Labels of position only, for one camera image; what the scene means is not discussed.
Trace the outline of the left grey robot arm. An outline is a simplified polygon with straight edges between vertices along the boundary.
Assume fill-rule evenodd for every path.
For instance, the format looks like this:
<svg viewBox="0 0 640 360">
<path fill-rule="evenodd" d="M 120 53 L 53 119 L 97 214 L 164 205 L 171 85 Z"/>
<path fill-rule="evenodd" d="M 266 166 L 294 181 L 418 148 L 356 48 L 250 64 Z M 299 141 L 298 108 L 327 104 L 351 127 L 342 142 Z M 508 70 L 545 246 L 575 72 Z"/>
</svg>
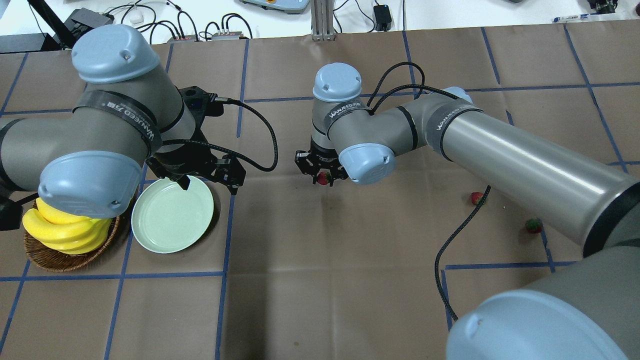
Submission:
<svg viewBox="0 0 640 360">
<path fill-rule="evenodd" d="M 233 100 L 177 88 L 142 34 L 124 24 L 87 32 L 71 61 L 87 87 L 69 118 L 1 121 L 2 230 L 16 229 L 34 198 L 67 214 L 117 217 L 144 164 L 184 190 L 191 175 L 237 193 L 246 177 L 240 155 L 223 149 L 215 157 L 201 130 Z"/>
</svg>

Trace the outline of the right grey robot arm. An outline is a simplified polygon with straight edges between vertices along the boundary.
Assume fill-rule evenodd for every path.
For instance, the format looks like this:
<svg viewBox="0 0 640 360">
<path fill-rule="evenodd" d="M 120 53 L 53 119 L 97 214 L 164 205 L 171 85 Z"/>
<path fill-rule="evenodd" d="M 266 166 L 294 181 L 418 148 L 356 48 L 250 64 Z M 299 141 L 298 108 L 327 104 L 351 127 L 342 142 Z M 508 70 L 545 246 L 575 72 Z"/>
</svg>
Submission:
<svg viewBox="0 0 640 360">
<path fill-rule="evenodd" d="M 637 360 L 639 180 L 491 117 L 457 87 L 375 113 L 346 63 L 315 76 L 311 148 L 318 179 L 379 182 L 423 146 L 482 178 L 582 248 L 583 259 L 496 294 L 453 324 L 448 360 Z"/>
</svg>

